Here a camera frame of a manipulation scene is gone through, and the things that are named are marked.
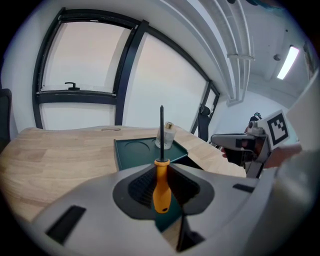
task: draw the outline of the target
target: light wood tabletop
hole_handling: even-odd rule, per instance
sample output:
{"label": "light wood tabletop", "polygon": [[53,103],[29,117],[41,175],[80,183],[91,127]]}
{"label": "light wood tabletop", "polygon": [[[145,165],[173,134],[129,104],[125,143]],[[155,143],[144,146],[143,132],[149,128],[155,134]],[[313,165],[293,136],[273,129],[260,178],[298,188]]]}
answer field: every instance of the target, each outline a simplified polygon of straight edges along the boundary
{"label": "light wood tabletop", "polygon": [[[175,126],[175,140],[203,170],[245,177],[242,167]],[[79,130],[27,128],[0,155],[0,186],[14,213],[28,221],[79,184],[117,172],[114,139],[155,137],[157,128],[104,126]]]}

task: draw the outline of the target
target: ceiling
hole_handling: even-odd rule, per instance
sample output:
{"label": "ceiling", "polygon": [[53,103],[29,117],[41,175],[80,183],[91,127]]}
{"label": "ceiling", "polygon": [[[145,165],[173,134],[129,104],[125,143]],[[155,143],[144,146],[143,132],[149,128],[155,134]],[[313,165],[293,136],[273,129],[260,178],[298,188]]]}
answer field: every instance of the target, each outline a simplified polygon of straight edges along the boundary
{"label": "ceiling", "polygon": [[[283,106],[290,108],[308,83],[307,68],[303,45],[307,40],[294,20],[285,12],[271,12],[261,6],[240,0],[249,29],[255,61],[251,62],[248,90],[268,97]],[[219,0],[230,23],[236,31],[235,20],[226,6],[226,1]],[[284,80],[277,78],[288,54],[290,45],[299,48],[292,68]],[[280,61],[273,59],[281,55]]]}

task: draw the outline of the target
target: ceiling light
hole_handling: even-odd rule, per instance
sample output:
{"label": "ceiling light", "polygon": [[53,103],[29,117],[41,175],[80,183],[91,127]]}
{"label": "ceiling light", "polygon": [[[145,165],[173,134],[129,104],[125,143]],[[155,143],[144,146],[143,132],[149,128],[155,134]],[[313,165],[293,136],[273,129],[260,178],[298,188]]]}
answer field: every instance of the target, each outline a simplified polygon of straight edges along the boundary
{"label": "ceiling light", "polygon": [[283,80],[286,77],[287,73],[289,72],[292,65],[294,64],[294,62],[298,56],[298,53],[299,53],[298,48],[290,46],[288,56],[286,57],[285,62],[283,64],[277,78]]}

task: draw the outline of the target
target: black window frame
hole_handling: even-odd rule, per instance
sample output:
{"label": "black window frame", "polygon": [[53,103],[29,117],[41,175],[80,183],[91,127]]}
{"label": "black window frame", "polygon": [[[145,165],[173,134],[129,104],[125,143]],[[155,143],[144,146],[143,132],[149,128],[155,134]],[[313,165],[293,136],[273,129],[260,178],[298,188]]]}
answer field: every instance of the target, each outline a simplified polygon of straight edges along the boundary
{"label": "black window frame", "polygon": [[[126,29],[131,29],[129,37],[122,50],[118,67],[116,70],[113,90],[110,92],[91,91],[91,90],[48,90],[41,91],[43,76],[49,51],[54,41],[54,38],[63,23],[70,22],[99,22],[115,26],[120,26]],[[218,103],[220,93],[214,86],[212,80],[209,79],[205,71],[198,63],[177,43],[167,37],[164,33],[149,26],[146,20],[139,21],[137,19],[110,12],[96,9],[66,9],[62,8],[55,16],[49,26],[39,48],[32,82],[32,106],[35,125],[37,128],[43,129],[42,118],[40,113],[40,104],[44,103],[95,103],[115,105],[114,125],[121,126],[123,124],[124,106],[128,88],[128,82],[134,60],[138,51],[138,47],[145,33],[156,37],[173,50],[178,52],[187,62],[189,62],[207,81],[205,95],[202,99],[202,104],[206,104],[209,92],[212,90],[215,93],[214,110]],[[194,134],[198,126],[195,120],[191,132]]]}

